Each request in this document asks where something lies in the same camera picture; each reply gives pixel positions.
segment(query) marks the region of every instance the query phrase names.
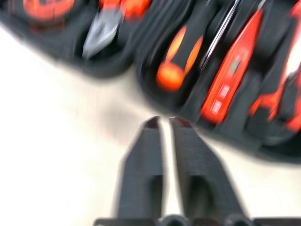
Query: screwdriver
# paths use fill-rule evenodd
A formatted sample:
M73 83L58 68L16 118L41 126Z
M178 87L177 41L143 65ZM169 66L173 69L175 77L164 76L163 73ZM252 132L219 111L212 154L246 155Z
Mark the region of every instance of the screwdriver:
M289 52L286 57L286 62L284 67L279 73L275 73L273 77L265 80L262 84L261 94L257 98L257 100L253 103L250 109L250 120L249 123L252 123L252 119L256 113L259 113L261 109L267 109L268 115L257 114L257 116L253 119L257 122L259 120L271 121L275 118L278 113L283 113L286 110L282 110L279 108L281 97L285 95L286 90L290 90L292 95L296 97L296 107L294 108L294 117L291 118L291 114L287 114L284 118L288 119L287 127L294 131L299 131L301 128L301 100L300 100L300 92L301 92L301 78L300 78L300 63L301 63L301 0L299 0L290 12L290 16L295 18L297 21L296 29L294 32L294 36L292 39L292 43L290 45ZM276 90L270 87L271 83L277 82Z
M251 60L263 15L261 0L238 38L228 51L201 109L201 116L214 124L221 123Z
M172 41L158 68L157 84L169 92L177 91L192 68L201 48L205 30L216 13L215 0L199 4Z
M222 38L222 35L226 31L226 28L228 27L232 17L234 16L235 10L237 9L239 3L240 3L240 0L235 0L234 4L232 5L232 7L228 11L227 15L225 16L221 26L219 27L219 29L216 33L216 36L214 37L214 39L213 39L212 43L210 44L207 52L205 53L204 57L202 58L201 63L199 64L199 72L200 73L202 73L203 69L206 67L213 51L215 50L217 44L219 43L219 41Z

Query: pliers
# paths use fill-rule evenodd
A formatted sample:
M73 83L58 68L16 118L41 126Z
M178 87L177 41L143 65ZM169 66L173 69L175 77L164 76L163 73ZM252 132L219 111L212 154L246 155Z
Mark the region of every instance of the pliers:
M141 18L151 0L99 0L96 14L83 46L83 58L89 59L115 38L124 19Z
M123 161L116 218L99 218L93 226L300 226L300 218L243 216L222 162L200 139L192 125L170 118L174 152L164 151L159 117L144 124ZM174 159L175 174L164 160ZM169 176L179 183L183 215L162 215L170 189Z

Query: digital display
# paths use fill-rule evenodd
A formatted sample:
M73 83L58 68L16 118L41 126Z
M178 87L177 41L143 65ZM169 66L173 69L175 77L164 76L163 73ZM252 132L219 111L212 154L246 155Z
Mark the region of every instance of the digital display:
M230 68L230 72L231 72L232 74L234 74L234 73L236 72L239 63L240 63L240 60L235 60L235 61L232 63L231 68Z

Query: orange screwdriver handle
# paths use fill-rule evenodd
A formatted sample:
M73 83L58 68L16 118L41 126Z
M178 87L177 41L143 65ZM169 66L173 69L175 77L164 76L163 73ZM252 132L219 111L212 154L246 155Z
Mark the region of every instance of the orange screwdriver handle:
M279 102L281 99L281 95L283 93L284 85L286 78L288 76L288 70L289 70L289 65L293 61L301 61L299 59L296 59L296 55L293 54L295 51L300 51L297 46L298 42L301 41L301 0L299 0L291 10L291 17L295 17L298 22L297 22L297 27L295 30L295 34L293 37L293 41L291 43L290 50L288 52L283 71L279 74L277 78L277 74L273 78L271 78L269 81L265 81L262 89L261 89L261 95L258 97L258 99L253 103L251 109L250 109L250 115L253 116L256 111L259 110L259 108L264 108L268 109L269 111L269 116L268 120L274 119L274 117L277 114L278 107L279 107ZM271 90L271 83L277 82L277 89L276 90Z
M251 60L263 10L257 10L228 51L201 110L208 121L221 123Z
M8 0L8 13L30 24L31 28L63 28L85 4L85 0Z
M199 4L186 25L172 41L165 59L158 68L158 86L168 92L177 91L192 68L201 48L205 29L216 12L215 1Z

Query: red tool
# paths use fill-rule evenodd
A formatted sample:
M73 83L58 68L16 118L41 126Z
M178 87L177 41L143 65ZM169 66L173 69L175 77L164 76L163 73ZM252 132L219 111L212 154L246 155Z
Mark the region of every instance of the red tool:
M205 29L214 17L216 5L214 0L199 4L187 24L172 41L164 62L157 73L157 84L166 91L177 91L187 73L195 63L201 48Z
M294 5L290 14L291 17L297 19L297 26L290 50L287 55L285 66L283 68L283 71L281 72L281 75L279 76L277 90L270 93L263 92L263 94L259 95L258 99L254 102L250 109L250 116L253 116L260 108L264 108L268 109L269 111L267 120L271 121L272 119L274 119L278 113L279 102L287 80L290 80L291 77L297 77L295 81L290 83L290 85L296 86L299 92L299 97L297 98L296 103L297 106L295 108L295 116L291 120L289 120L287 124L289 129L297 132L301 128L301 72L299 70L299 65L301 63L301 0L299 0ZM277 82L276 76L277 75L275 75L275 78L273 78L274 80L270 82ZM265 90L266 86L268 86L267 82L262 87L263 91Z
M201 115L214 124L221 123L225 118L251 60L265 1L260 2L256 12L231 46L204 102Z

